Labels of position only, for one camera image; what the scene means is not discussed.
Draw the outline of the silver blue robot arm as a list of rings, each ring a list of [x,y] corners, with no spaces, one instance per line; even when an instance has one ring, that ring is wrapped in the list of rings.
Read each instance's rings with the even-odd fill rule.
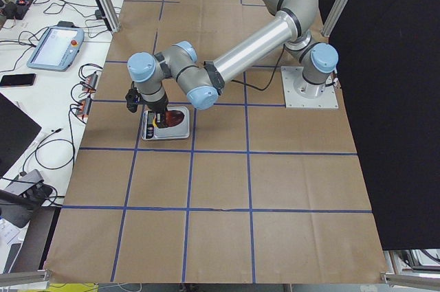
[[[339,56],[333,46],[316,41],[309,30],[318,13],[318,0],[262,1],[273,21],[220,57],[206,61],[203,67],[197,65],[196,51],[187,41],[154,55],[133,54],[127,62],[132,79],[125,96],[127,109],[135,113],[145,105],[153,112],[158,127],[172,127],[164,79],[175,80],[195,109],[208,109],[228,82],[279,46],[303,65],[302,76],[295,84],[299,95],[319,96]]]

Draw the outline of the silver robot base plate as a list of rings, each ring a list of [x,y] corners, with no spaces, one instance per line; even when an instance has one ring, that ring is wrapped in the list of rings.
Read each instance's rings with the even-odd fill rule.
[[[303,79],[303,67],[282,66],[285,106],[288,109],[338,109],[334,86],[310,85]]]

